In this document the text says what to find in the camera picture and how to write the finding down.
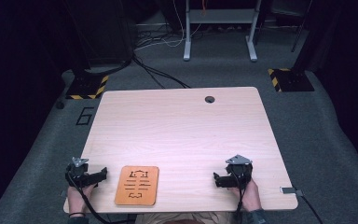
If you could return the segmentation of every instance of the sleeve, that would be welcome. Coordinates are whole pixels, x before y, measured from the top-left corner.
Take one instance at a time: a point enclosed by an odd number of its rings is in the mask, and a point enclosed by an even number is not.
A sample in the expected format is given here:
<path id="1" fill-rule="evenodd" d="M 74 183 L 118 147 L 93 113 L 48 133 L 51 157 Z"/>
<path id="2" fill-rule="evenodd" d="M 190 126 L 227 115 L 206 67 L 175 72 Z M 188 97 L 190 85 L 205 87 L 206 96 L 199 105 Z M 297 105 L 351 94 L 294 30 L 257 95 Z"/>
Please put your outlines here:
<path id="1" fill-rule="evenodd" d="M 246 220 L 251 224 L 268 224 L 263 209 L 254 210 L 246 213 Z"/>
<path id="2" fill-rule="evenodd" d="M 87 217 L 70 217 L 67 224 L 89 224 Z"/>

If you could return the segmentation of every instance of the metal bracket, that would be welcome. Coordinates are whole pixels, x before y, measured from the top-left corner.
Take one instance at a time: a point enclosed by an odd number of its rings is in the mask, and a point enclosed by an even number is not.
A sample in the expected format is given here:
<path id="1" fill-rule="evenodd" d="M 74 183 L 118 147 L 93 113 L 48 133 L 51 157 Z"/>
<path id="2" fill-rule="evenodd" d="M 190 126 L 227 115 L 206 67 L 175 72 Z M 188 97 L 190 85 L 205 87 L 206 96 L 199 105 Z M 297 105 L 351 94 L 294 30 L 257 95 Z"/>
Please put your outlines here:
<path id="1" fill-rule="evenodd" d="M 252 163 L 252 161 L 237 154 L 237 156 L 226 160 L 226 163 L 232 164 L 232 165 L 242 165 L 242 164 Z"/>
<path id="2" fill-rule="evenodd" d="M 304 193 L 301 189 L 295 189 L 295 188 L 282 188 L 281 187 L 281 192 L 283 194 L 289 194 L 289 193 L 294 193 L 296 196 L 298 197 L 302 197 L 304 196 Z"/>
<path id="3" fill-rule="evenodd" d="M 80 167 L 84 163 L 86 163 L 89 159 L 80 159 L 80 158 L 72 158 L 72 162 L 74 163 L 75 167 Z"/>

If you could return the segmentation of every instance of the printed diagram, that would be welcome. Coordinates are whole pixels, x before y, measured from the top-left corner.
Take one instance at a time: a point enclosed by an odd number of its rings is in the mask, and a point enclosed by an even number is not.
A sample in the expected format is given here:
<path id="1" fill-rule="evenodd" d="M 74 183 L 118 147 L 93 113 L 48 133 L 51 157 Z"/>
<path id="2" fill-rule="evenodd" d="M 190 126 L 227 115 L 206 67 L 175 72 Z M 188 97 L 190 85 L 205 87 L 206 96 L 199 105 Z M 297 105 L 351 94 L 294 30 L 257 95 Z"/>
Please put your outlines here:
<path id="1" fill-rule="evenodd" d="M 124 166 L 118 180 L 115 203 L 153 205 L 157 184 L 157 166 Z"/>
<path id="2" fill-rule="evenodd" d="M 137 170 L 131 171 L 129 179 L 126 180 L 125 189 L 133 191 L 130 192 L 129 198 L 142 198 L 144 190 L 149 190 L 150 180 L 148 180 L 148 172 Z"/>

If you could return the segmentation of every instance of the person's lap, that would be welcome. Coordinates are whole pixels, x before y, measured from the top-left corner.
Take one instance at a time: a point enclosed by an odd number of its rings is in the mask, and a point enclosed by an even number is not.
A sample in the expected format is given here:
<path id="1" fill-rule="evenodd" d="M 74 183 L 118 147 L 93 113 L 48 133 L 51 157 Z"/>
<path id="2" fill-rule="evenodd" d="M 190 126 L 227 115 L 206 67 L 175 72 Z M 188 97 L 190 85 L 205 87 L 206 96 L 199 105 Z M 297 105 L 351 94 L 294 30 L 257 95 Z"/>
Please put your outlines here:
<path id="1" fill-rule="evenodd" d="M 148 213 L 137 216 L 135 224 L 230 224 L 232 213 Z"/>

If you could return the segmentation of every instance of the wrist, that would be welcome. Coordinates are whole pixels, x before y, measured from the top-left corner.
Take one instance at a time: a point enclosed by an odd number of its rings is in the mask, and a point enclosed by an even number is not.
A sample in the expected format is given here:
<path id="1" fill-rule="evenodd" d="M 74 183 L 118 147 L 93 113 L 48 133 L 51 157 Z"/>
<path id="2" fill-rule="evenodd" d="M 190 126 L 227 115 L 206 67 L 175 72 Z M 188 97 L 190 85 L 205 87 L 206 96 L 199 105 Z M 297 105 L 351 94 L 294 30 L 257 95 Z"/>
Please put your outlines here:
<path id="1" fill-rule="evenodd" d="M 69 214 L 84 213 L 86 205 L 83 202 L 69 201 Z"/>
<path id="2" fill-rule="evenodd" d="M 86 214 L 83 212 L 74 212 L 74 213 L 70 213 L 69 217 L 85 217 Z"/>

